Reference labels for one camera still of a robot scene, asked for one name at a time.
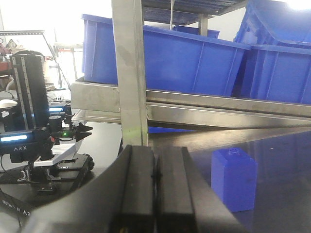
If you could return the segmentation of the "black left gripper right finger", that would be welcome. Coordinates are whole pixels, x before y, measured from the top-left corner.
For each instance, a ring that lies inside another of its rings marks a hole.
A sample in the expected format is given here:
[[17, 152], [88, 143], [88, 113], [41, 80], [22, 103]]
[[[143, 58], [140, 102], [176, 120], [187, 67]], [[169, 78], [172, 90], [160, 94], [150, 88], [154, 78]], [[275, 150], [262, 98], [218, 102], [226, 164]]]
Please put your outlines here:
[[206, 183], [186, 147], [164, 147], [157, 155], [159, 233], [247, 232]]

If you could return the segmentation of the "black ARX robot base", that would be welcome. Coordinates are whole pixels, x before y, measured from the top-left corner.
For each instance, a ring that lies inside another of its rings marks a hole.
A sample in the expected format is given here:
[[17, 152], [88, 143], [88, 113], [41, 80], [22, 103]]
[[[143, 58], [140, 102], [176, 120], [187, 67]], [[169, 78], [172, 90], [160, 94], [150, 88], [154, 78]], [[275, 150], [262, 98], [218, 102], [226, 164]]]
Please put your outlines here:
[[15, 54], [10, 57], [17, 88], [17, 126], [0, 135], [0, 153], [9, 154], [12, 163], [42, 161], [53, 157], [48, 128], [49, 104], [44, 82], [42, 56]]

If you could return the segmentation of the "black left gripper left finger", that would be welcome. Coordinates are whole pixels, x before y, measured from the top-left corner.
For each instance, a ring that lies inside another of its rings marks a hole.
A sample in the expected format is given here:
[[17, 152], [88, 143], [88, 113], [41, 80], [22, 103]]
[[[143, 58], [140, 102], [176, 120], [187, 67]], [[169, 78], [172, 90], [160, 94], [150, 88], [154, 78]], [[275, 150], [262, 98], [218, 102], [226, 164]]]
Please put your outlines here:
[[152, 233], [154, 170], [150, 147], [128, 145], [97, 178], [33, 211], [23, 232]]

